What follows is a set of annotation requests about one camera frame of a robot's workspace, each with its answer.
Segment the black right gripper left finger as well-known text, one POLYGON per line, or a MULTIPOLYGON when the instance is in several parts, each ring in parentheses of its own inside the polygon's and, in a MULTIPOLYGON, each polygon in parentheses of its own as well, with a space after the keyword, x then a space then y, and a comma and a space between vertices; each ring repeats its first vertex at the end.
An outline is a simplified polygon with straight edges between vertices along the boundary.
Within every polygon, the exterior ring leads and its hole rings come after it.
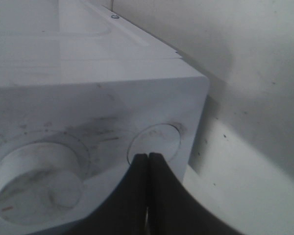
POLYGON ((108 198, 69 235, 142 235, 147 212, 147 154, 135 155, 128 171, 108 198))

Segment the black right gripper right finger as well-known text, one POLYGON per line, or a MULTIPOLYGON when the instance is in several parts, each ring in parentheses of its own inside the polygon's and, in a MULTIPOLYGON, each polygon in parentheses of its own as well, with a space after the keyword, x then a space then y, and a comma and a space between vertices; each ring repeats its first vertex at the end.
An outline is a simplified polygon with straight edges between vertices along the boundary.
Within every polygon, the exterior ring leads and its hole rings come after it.
POLYGON ((208 211, 182 186, 163 155, 149 154, 149 215, 153 235, 211 235, 208 211))

